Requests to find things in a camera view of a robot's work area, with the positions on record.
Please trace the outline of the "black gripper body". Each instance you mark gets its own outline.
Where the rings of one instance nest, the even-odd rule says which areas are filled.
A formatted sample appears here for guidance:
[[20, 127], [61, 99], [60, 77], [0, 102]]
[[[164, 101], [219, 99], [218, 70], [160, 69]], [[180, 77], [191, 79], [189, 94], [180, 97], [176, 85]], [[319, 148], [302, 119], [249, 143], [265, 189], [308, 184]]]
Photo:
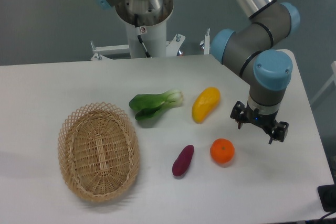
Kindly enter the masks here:
[[266, 133], [271, 133], [275, 128], [276, 116], [278, 111], [272, 114], [261, 114], [260, 111], [255, 108], [254, 110], [247, 105], [243, 112], [243, 123], [251, 123], [261, 129]]

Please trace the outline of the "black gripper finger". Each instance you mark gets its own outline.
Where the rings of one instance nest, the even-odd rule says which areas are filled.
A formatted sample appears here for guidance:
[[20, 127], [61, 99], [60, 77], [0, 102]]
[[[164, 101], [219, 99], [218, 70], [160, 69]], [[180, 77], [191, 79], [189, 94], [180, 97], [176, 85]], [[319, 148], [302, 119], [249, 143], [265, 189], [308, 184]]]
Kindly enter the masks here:
[[272, 144], [274, 141], [283, 142], [287, 136], [288, 128], [289, 123], [287, 122], [274, 122], [273, 127], [268, 132], [270, 137], [268, 144]]
[[238, 129], [241, 129], [242, 125], [247, 123], [246, 107], [242, 102], [236, 102], [230, 114], [230, 118], [238, 123]]

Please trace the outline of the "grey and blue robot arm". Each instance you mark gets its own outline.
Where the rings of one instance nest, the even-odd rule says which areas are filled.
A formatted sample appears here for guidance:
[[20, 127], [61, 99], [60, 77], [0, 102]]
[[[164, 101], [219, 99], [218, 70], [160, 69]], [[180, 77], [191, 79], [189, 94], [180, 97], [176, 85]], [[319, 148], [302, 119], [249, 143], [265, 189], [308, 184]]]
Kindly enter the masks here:
[[[276, 116], [291, 80], [292, 60], [273, 46], [300, 24], [298, 10], [277, 0], [237, 0], [250, 25], [240, 32], [220, 31], [212, 40], [211, 54], [249, 84], [246, 104], [237, 102], [231, 118], [239, 125], [261, 128], [271, 141], [283, 142], [287, 122]], [[127, 28], [132, 58], [166, 57], [172, 43], [166, 41], [166, 21], [173, 0], [96, 0], [103, 9], [114, 7]]]

